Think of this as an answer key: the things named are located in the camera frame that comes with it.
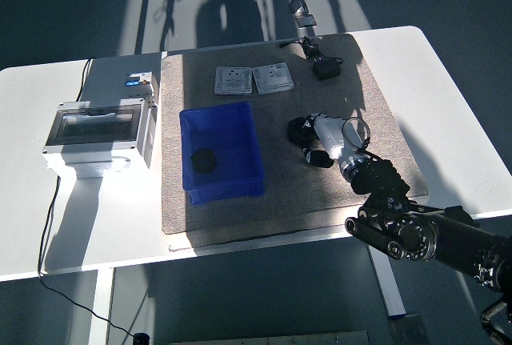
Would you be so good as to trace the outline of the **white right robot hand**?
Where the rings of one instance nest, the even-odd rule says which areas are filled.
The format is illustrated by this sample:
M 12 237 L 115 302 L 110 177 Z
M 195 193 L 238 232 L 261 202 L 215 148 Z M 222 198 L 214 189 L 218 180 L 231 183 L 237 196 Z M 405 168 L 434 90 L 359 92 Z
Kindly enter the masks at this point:
M 359 117 L 333 118 L 323 113 L 306 117 L 300 131 L 313 132 L 313 140 L 323 150 L 303 147 L 302 153 L 311 166 L 329 168 L 335 162 L 342 173 L 348 173 L 368 158 L 364 151 L 370 143 L 370 128 Z

